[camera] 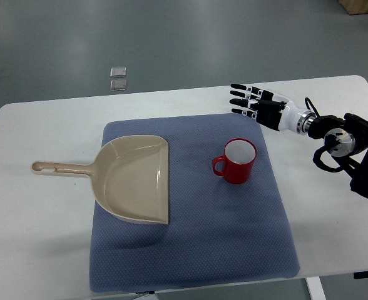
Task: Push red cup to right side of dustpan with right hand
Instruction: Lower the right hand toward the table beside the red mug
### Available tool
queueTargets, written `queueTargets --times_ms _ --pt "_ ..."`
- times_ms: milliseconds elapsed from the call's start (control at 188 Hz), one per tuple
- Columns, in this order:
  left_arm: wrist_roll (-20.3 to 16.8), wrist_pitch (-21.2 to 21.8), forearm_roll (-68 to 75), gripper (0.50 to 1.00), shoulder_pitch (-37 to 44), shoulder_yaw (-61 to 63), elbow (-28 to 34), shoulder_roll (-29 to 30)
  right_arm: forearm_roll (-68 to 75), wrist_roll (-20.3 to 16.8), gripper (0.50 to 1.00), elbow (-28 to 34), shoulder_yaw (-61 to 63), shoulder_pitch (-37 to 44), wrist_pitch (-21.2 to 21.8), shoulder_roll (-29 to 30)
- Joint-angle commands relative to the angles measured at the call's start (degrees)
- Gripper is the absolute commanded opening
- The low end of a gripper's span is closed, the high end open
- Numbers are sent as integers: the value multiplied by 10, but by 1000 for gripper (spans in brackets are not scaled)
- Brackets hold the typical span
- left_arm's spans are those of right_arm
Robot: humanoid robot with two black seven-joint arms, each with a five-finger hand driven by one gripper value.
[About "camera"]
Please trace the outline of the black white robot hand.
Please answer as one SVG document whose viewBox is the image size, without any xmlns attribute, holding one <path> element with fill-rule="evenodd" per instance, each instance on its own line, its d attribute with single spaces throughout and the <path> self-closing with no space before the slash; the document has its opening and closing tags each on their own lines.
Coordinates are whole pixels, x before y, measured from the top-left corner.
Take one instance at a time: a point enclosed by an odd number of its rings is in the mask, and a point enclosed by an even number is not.
<svg viewBox="0 0 368 300">
<path fill-rule="evenodd" d="M 307 121 L 315 118 L 315 113 L 296 105 L 287 96 L 261 89 L 256 86 L 231 84 L 229 101 L 232 112 L 254 119 L 260 125 L 274 131 L 289 130 L 296 134 L 307 133 Z"/>
</svg>

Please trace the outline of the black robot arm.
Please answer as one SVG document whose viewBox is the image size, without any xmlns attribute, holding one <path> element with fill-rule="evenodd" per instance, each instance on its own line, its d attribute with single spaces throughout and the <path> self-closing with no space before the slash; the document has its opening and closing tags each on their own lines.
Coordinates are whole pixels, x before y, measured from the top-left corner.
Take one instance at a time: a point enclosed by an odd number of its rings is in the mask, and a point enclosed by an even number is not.
<svg viewBox="0 0 368 300">
<path fill-rule="evenodd" d="M 312 139 L 322 139 L 313 163 L 330 173 L 345 171 L 351 178 L 350 190 L 368 199 L 368 121 L 351 113 L 338 118 L 321 116 L 309 98 L 307 108 L 315 117 L 305 122 L 305 132 Z"/>
</svg>

